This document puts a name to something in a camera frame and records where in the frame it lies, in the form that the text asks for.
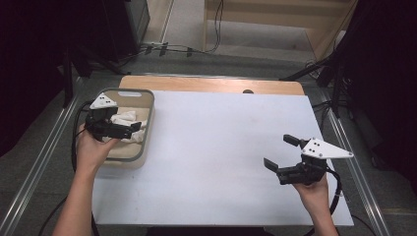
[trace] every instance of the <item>black stand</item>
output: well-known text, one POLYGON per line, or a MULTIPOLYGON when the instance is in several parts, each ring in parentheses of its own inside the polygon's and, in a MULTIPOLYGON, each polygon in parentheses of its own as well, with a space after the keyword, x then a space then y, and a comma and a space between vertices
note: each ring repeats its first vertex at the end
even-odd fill
POLYGON ((92 69, 89 66, 89 62, 86 58, 90 58, 96 62, 98 62, 103 67, 107 68, 109 71, 113 72, 116 75, 127 75, 121 69, 115 67, 108 61, 104 60, 97 54, 90 51, 88 48, 82 45, 71 45, 67 44, 64 49, 64 59, 63 59, 63 66, 64 66, 64 91, 65 91, 65 100, 63 107, 67 107, 70 103, 71 99, 74 96, 74 88, 73 88, 73 73, 71 69, 71 64, 74 65, 77 72, 81 77, 88 77, 92 73, 92 69))
POLYGON ((312 66, 309 66, 295 73, 294 75, 282 78, 280 81, 296 81, 311 72, 323 68, 319 74, 319 77, 317 78, 317 85, 319 87, 327 87, 330 81, 334 78, 331 109, 335 116, 338 118, 338 99, 340 96, 340 89, 345 73, 344 62, 346 61, 346 58, 349 55, 349 51, 351 50, 351 44, 355 43, 352 41, 354 40, 355 34, 361 27, 362 22, 365 21, 365 18, 369 15, 372 9, 374 9, 375 5, 375 2, 368 3, 367 1, 358 1, 345 36, 334 49, 334 51, 330 54, 330 56, 312 66))

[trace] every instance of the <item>white bracket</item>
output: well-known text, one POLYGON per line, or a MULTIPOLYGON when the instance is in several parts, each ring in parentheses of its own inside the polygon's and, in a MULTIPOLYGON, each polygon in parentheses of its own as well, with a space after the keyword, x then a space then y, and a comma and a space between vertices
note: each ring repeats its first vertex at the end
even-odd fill
POLYGON ((322 140, 316 138, 310 139, 306 146, 302 149, 303 154, 318 158, 318 159, 335 159, 335 158, 350 158, 353 153, 333 146, 322 140))
POLYGON ((102 93, 98 96, 98 98, 95 99, 89 109, 100 109, 107 107, 117 107, 117 102, 102 93))

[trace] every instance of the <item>hand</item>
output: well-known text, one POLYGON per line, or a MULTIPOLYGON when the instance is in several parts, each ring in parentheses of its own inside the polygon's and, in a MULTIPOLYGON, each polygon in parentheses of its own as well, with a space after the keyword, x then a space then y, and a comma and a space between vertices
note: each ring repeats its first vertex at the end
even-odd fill
POLYGON ((304 207, 311 216, 329 214, 328 206, 328 178, 326 174, 322 180, 309 186, 304 184, 294 184, 298 191, 304 207))
POLYGON ((338 235, 328 208, 328 178, 326 174, 322 180, 306 186, 294 184, 304 207, 312 217, 316 235, 338 235))
POLYGON ((85 130, 85 124, 80 126, 79 132, 77 143, 77 172, 92 171, 95 174, 110 150, 120 140, 111 139, 107 143, 97 141, 89 131, 85 130))

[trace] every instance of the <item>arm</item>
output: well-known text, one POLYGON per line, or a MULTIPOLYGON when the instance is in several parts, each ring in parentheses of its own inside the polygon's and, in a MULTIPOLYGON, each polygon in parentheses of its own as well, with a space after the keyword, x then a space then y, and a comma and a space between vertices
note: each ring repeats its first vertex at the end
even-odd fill
POLYGON ((58 218, 53 235, 91 234, 91 198, 94 176, 110 150, 119 140, 101 143, 88 131, 79 134, 77 171, 67 201, 58 218))
POLYGON ((328 178, 323 176, 320 182, 310 186, 294 184, 304 207, 312 217, 318 235, 338 235, 328 209, 328 178))

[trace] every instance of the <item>human hand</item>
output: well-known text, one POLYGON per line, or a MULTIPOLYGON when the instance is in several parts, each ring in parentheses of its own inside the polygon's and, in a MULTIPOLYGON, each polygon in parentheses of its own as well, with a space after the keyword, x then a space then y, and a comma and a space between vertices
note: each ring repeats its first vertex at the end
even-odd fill
POLYGON ((322 180, 309 186, 294 184, 294 188, 300 194, 304 207, 313 216, 330 214, 328 206, 328 178, 326 174, 322 180))
POLYGON ((110 150, 120 140, 111 139, 107 143, 100 142, 89 131, 85 130, 85 124, 80 126, 79 132, 77 143, 77 172, 87 171, 95 174, 110 150))

